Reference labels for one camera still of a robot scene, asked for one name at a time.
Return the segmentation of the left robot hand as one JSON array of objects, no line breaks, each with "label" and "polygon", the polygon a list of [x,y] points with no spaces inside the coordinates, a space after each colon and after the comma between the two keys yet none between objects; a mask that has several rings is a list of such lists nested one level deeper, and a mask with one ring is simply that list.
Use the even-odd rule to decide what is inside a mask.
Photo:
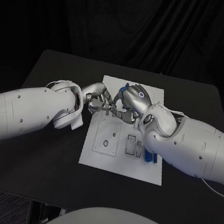
[{"label": "left robot hand", "polygon": [[110,112],[116,111],[116,105],[104,83],[94,83],[83,87],[81,90],[83,94],[83,103],[87,104],[91,114],[103,110]]}]

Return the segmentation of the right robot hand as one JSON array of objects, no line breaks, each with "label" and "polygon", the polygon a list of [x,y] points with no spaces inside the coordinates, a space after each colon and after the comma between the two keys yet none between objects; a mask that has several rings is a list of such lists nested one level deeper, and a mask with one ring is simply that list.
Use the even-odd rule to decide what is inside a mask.
[{"label": "right robot hand", "polygon": [[118,100],[121,100],[126,111],[116,109],[112,114],[126,124],[134,124],[137,119],[140,120],[152,106],[149,94],[140,84],[122,88],[113,99],[115,105]]}]

